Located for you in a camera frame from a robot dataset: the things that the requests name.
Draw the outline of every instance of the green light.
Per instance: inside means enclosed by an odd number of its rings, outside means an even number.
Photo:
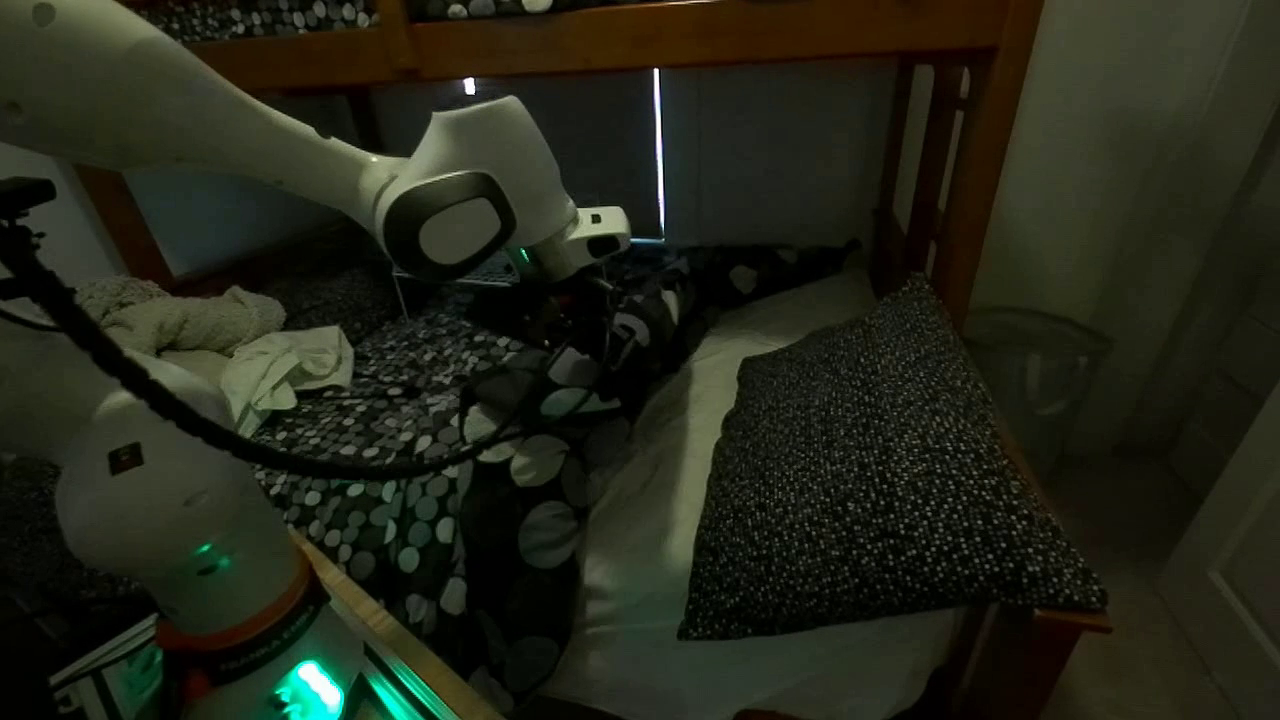
[[[347,691],[318,659],[299,659],[278,683],[278,700],[294,720],[333,720],[345,712]]]

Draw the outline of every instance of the cushion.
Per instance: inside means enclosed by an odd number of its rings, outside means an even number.
[[[1104,609],[1022,482],[924,281],[744,358],[681,635],[731,640],[957,602]]]

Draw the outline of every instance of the wooden headboard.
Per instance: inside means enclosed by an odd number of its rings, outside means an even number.
[[[630,0],[563,17],[458,25],[411,25],[403,0],[377,0],[377,6],[379,25],[370,31],[193,44],[193,50],[247,90],[836,54],[895,60],[876,288],[930,273],[948,313],[964,319],[1039,0]],[[176,282],[127,183],[90,167],[79,181],[126,268]]]

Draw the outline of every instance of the wooden bed frame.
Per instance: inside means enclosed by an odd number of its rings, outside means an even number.
[[[398,80],[553,77],[689,63],[895,60],[888,165],[876,213],[876,288],[930,273],[951,319],[967,313],[1004,145],[1011,133],[1039,0],[634,0],[563,17],[411,25],[399,0],[377,0],[371,31],[197,44],[247,90],[363,90]],[[908,135],[914,88],[930,77],[924,133]],[[126,268],[176,282],[127,183],[79,172]],[[973,611],[919,712],[1039,717],[1075,640],[1104,614]],[[490,717],[444,662],[425,662],[453,708]]]

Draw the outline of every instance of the mattress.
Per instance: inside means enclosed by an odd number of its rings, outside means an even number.
[[[580,559],[580,618],[550,697],[621,717],[716,720],[773,708],[805,720],[895,717],[944,662],[964,611],[833,622],[770,640],[675,640],[722,422],[744,354],[872,309],[865,268],[755,299],[708,330],[638,421],[634,452],[600,466]]]

